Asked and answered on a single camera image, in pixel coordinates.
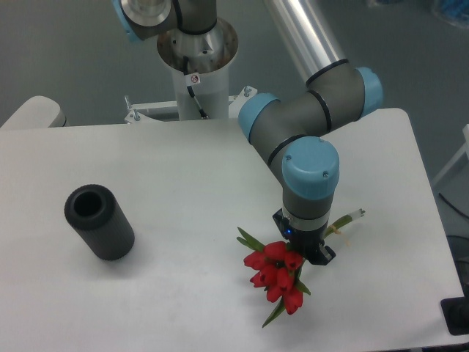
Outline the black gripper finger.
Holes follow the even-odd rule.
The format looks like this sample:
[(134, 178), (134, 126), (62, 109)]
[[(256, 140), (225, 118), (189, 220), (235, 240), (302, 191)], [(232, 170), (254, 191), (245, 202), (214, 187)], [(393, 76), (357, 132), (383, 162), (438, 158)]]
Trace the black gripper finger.
[(314, 248), (310, 248), (306, 251), (306, 259), (312, 265), (327, 265), (335, 257), (335, 251), (329, 246), (322, 244), (318, 244)]

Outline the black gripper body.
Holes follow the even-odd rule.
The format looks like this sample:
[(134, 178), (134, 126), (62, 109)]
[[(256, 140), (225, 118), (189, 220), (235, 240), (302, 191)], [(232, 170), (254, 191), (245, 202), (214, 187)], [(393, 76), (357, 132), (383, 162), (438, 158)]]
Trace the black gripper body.
[(301, 230), (299, 224), (294, 224), (292, 218), (284, 216), (280, 209), (273, 214), (273, 220), (282, 236), (288, 240), (293, 250), (306, 258), (306, 251), (318, 244), (324, 245), (323, 233), (327, 227), (326, 221), (321, 221), (321, 227), (312, 230)]

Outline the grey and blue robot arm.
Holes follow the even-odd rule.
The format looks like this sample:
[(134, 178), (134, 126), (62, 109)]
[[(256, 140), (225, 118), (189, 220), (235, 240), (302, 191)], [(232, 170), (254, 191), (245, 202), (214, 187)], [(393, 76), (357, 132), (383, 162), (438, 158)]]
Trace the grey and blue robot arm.
[(132, 40), (157, 38), (170, 69), (181, 120), (226, 119), (235, 114), (248, 142), (283, 188), (274, 214), (281, 234), (314, 265), (334, 252), (325, 245), (339, 155), (323, 136), (380, 108), (383, 88), (366, 67), (353, 67), (315, 1), (267, 1), (306, 92), (283, 103), (270, 93), (241, 92), (229, 99), (228, 68), (238, 50), (232, 26), (215, 1), (115, 1)]

